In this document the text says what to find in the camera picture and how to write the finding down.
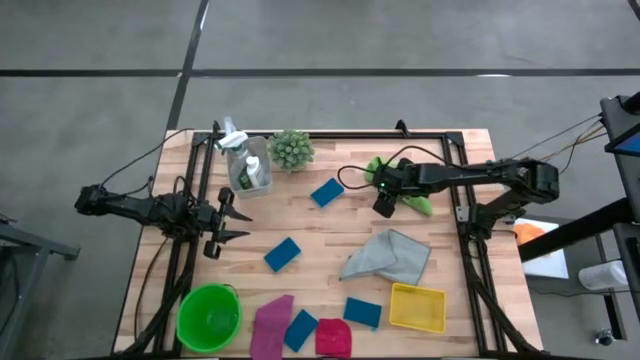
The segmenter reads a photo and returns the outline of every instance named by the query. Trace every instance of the metal stand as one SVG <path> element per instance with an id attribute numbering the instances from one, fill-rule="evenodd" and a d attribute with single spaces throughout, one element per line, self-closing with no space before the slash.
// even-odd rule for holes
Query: metal stand
<path id="1" fill-rule="evenodd" d="M 640 125 L 640 93 L 634 97 L 618 96 L 602 99 L 602 123 L 607 129 L 609 139 L 614 141 L 625 132 Z M 598 241 L 600 256 L 603 261 L 604 249 L 599 235 L 613 230 L 622 263 L 624 265 L 631 298 L 638 320 L 640 320 L 640 226 L 631 225 L 640 220 L 640 186 L 638 169 L 640 158 L 615 154 L 620 178 L 627 197 L 619 199 L 577 220 L 564 224 L 543 236 L 521 245 L 520 258 L 528 261 L 562 249 L 587 238 L 595 237 Z M 616 339 L 626 338 L 622 326 L 622 316 L 613 292 L 604 295 L 607 314 Z"/>
<path id="2" fill-rule="evenodd" d="M 26 256 L 31 260 L 30 271 L 20 274 L 20 292 L 16 294 L 17 302 L 13 307 L 7 327 L 0 334 L 0 360 L 13 359 L 17 338 L 20 335 L 29 304 L 42 277 L 44 266 L 50 254 L 62 255 L 65 260 L 75 260 L 80 253 L 79 247 L 67 246 L 57 241 L 49 240 L 16 229 L 6 222 L 0 222 L 0 240 L 6 240 L 16 246 L 4 246 L 2 251 L 11 252 L 10 256 Z"/>

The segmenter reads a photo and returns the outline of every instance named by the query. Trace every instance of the pink cloth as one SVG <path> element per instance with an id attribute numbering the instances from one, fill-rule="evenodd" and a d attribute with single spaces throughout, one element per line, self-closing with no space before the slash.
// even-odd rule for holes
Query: pink cloth
<path id="1" fill-rule="evenodd" d="M 351 328 L 341 319 L 320 319 L 316 328 L 316 354 L 351 357 Z"/>
<path id="2" fill-rule="evenodd" d="M 256 310 L 251 337 L 253 360 L 281 360 L 284 335 L 291 321 L 293 296 L 284 295 Z"/>

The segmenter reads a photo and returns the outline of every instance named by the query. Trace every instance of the black cable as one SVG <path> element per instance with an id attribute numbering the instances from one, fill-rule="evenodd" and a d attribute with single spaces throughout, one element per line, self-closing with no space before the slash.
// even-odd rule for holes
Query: black cable
<path id="1" fill-rule="evenodd" d="M 571 294 L 563 294 L 563 293 L 557 293 L 557 292 L 541 292 L 536 288 L 533 287 L 529 287 L 529 289 L 533 290 L 534 292 L 536 292 L 539 295 L 556 295 L 556 296 L 562 296 L 562 297 L 574 297 L 574 296 L 581 296 L 581 295 L 610 295 L 611 293 L 613 294 L 625 294 L 625 293 L 640 293 L 640 291 L 634 291 L 634 290 L 619 290 L 619 291 L 607 291 L 607 292 L 579 292 L 579 293 L 571 293 Z"/>
<path id="2" fill-rule="evenodd" d="M 156 147 L 154 147 L 153 149 L 147 151 L 146 153 L 142 154 L 141 156 L 133 159 L 131 162 L 129 162 L 127 165 L 121 167 L 120 169 L 114 171 L 111 175 L 107 176 L 106 179 L 104 179 L 104 181 L 100 184 L 100 189 L 104 188 L 104 185 L 111 180 L 111 178 L 113 178 L 114 176 L 116 176 L 118 173 L 120 173 L 121 171 L 125 170 L 126 168 L 128 168 L 129 166 L 135 164 L 136 162 L 140 161 L 141 159 L 143 159 L 144 157 L 148 156 L 149 154 L 151 154 L 152 152 L 158 150 L 159 148 L 162 147 L 162 145 L 164 145 L 164 143 L 166 143 L 167 141 L 169 141 L 169 139 L 171 139 L 172 137 L 180 134 L 181 132 L 185 132 L 188 130 L 194 130 L 193 128 L 184 128 L 184 129 L 180 129 L 178 131 L 176 131 L 175 133 L 171 134 L 171 136 L 168 136 L 167 138 L 165 138 L 164 140 L 162 140 L 160 142 L 160 144 L 158 144 Z"/>
<path id="3" fill-rule="evenodd" d="M 13 266 L 13 284 L 16 292 L 16 299 L 13 301 L 13 305 L 11 305 L 11 310 L 7 314 L 7 318 L 5 319 L 2 327 L 0 328 L 0 336 L 4 333 L 4 329 L 6 329 L 7 325 L 9 325 L 9 320 L 13 316 L 13 312 L 16 310 L 16 306 L 18 305 L 18 301 L 20 300 L 20 281 L 18 280 L 18 263 L 16 262 L 16 258 L 13 254 L 11 254 L 11 265 Z"/>
<path id="4" fill-rule="evenodd" d="M 579 123 L 577 123 L 577 124 L 575 124 L 575 125 L 573 125 L 573 126 L 571 126 L 571 127 L 567 128 L 567 129 L 564 129 L 564 130 L 562 130 L 561 132 L 559 132 L 559 133 L 557 133 L 557 134 L 555 134 L 555 135 L 553 135 L 553 136 L 550 136 L 550 137 L 548 137 L 548 138 L 546 138 L 546 139 L 544 139 L 544 140 L 542 140 L 542 141 L 540 141 L 540 142 L 538 142 L 538 143 L 534 144 L 533 146 L 528 147 L 528 148 L 526 148 L 526 149 L 524 149 L 524 150 L 520 151 L 519 153 L 517 153 L 517 154 L 515 154 L 515 155 L 513 155 L 513 156 L 510 156 L 510 157 L 509 157 L 509 159 L 513 159 L 513 158 L 515 158 L 516 156 L 520 156 L 520 155 L 522 155 L 522 154 L 526 153 L 526 152 L 527 152 L 527 151 L 529 151 L 529 150 L 535 149 L 535 148 L 537 148 L 538 146 L 540 146 L 540 145 L 542 145 L 542 144 L 546 143 L 547 141 L 553 140 L 553 139 L 557 138 L 558 136 L 560 136 L 560 135 L 562 135 L 562 134 L 565 134 L 565 133 L 567 133 L 567 132 L 569 132 L 569 131 L 571 131 L 571 130 L 573 130 L 573 129 L 577 128 L 578 126 L 580 126 L 580 125 L 582 125 L 582 124 L 584 124 L 584 123 L 588 122 L 589 120 L 593 120 L 593 119 L 597 118 L 597 117 L 598 117 L 598 116 L 600 116 L 600 115 L 602 115 L 602 114 L 594 115 L 594 116 L 592 116 L 592 117 L 590 117 L 590 118 L 584 119 L 584 120 L 580 121 Z"/>
<path id="5" fill-rule="evenodd" d="M 416 149 L 416 150 L 420 150 L 420 151 L 426 152 L 427 154 L 433 156 L 434 158 L 442 161 L 445 165 L 452 166 L 452 167 L 459 168 L 459 169 L 467 170 L 467 168 L 465 168 L 463 166 L 456 165 L 456 164 L 454 164 L 454 163 L 452 163 L 450 161 L 447 161 L 447 160 L 443 159 L 442 157 L 436 155 L 433 151 L 427 150 L 427 149 L 425 149 L 423 147 L 416 146 L 416 145 L 407 145 L 407 146 L 403 147 L 402 149 L 398 150 L 398 152 L 393 154 L 393 156 L 389 160 L 387 160 L 387 162 L 383 166 L 388 166 L 391 163 L 391 161 L 393 161 L 393 159 L 398 157 L 398 155 L 402 154 L 402 152 L 404 152 L 407 149 Z"/>
<path id="6" fill-rule="evenodd" d="M 367 188 L 369 186 L 373 186 L 373 184 L 366 184 L 366 185 L 361 185 L 361 186 L 349 186 L 349 185 L 345 184 L 344 181 L 342 181 L 342 177 L 340 176 L 340 173 L 344 169 L 356 169 L 356 170 L 361 170 L 361 171 L 364 171 L 364 172 L 368 172 L 370 174 L 375 173 L 375 171 L 371 171 L 369 169 L 365 169 L 363 167 L 355 166 L 355 165 L 345 165 L 345 166 L 341 167 L 340 169 L 338 169 L 338 181 L 340 182 L 340 185 L 344 186 L 345 188 L 347 188 L 349 190 L 360 190 L 360 189 Z"/>
<path id="7" fill-rule="evenodd" d="M 178 193 L 178 180 L 182 180 L 182 183 L 184 184 L 185 189 L 187 189 L 187 197 L 189 199 L 196 201 L 197 198 L 191 192 L 191 186 L 187 184 L 187 179 L 185 179 L 184 176 L 182 175 L 177 176 L 176 179 L 173 181 L 173 194 L 175 195 Z"/>
<path id="8" fill-rule="evenodd" d="M 587 140 L 587 141 L 585 141 L 585 142 L 591 141 L 591 140 L 593 140 L 593 139 L 597 139 L 597 138 L 602 137 L 602 136 L 605 136 L 605 135 L 607 135 L 607 133 L 600 134 L 600 135 L 598 135 L 598 136 L 594 136 L 594 137 L 592 137 L 591 139 L 589 139 L 589 140 Z M 560 172 L 558 173 L 558 175 L 562 175 L 565 171 L 567 171 L 567 169 L 569 168 L 569 165 L 571 165 L 571 159 L 573 159 L 573 152 L 575 151 L 576 146 L 578 145 L 578 139 L 576 139 L 576 141 L 575 141 L 575 142 L 573 143 L 573 145 L 571 146 L 571 152 L 569 153 L 569 159 L 567 160 L 567 163 L 564 165 L 564 167 L 562 168 L 562 170 L 560 170 Z"/>
<path id="9" fill-rule="evenodd" d="M 156 263 L 156 260 L 158 260 L 158 256 L 160 255 L 160 250 L 162 250 L 162 248 L 164 247 L 164 245 L 167 243 L 168 240 L 169 238 L 164 239 L 164 241 L 158 248 L 158 251 L 156 251 L 156 254 L 153 256 L 153 259 L 151 259 L 151 263 L 149 263 L 149 267 L 147 268 L 147 273 L 144 274 L 144 280 L 142 280 L 142 287 L 140 288 L 140 295 L 138 295 L 138 301 L 136 302 L 136 310 L 135 310 L 135 313 L 133 314 L 133 338 L 134 339 L 138 339 L 138 315 L 140 312 L 140 303 L 142 302 L 142 295 L 144 295 L 144 288 L 147 285 L 147 281 L 149 280 L 149 275 L 151 274 L 153 265 Z"/>
<path id="10" fill-rule="evenodd" d="M 118 194 L 118 195 L 105 197 L 104 199 L 101 199 L 101 200 L 104 201 L 104 200 L 113 200 L 113 199 L 122 198 L 122 197 L 125 197 L 125 196 L 129 196 L 129 195 L 133 195 L 133 194 L 139 193 L 140 191 L 142 191 L 144 189 L 149 189 L 149 192 L 151 192 L 151 183 L 152 182 L 153 182 L 153 176 L 149 176 L 149 178 L 147 179 L 147 182 L 144 185 L 142 185 L 141 187 L 139 187 L 138 189 L 131 190 L 131 191 L 128 191 L 128 192 L 123 193 L 123 194 Z"/>

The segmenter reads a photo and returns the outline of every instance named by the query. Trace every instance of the orange object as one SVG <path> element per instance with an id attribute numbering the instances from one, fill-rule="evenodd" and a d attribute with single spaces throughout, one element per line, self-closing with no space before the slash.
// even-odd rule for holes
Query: orange object
<path id="1" fill-rule="evenodd" d="M 518 245 L 526 244 L 529 241 L 544 235 L 545 231 L 531 224 L 519 224 L 513 227 L 513 231 L 518 235 Z"/>

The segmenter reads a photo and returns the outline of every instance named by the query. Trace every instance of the green succulent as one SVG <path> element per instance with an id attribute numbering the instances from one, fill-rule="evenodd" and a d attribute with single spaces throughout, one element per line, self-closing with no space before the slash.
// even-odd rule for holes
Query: green succulent
<path id="1" fill-rule="evenodd" d="M 287 173 L 300 171 L 313 161 L 313 150 L 309 134 L 297 130 L 275 133 L 270 139 L 271 159 Z"/>

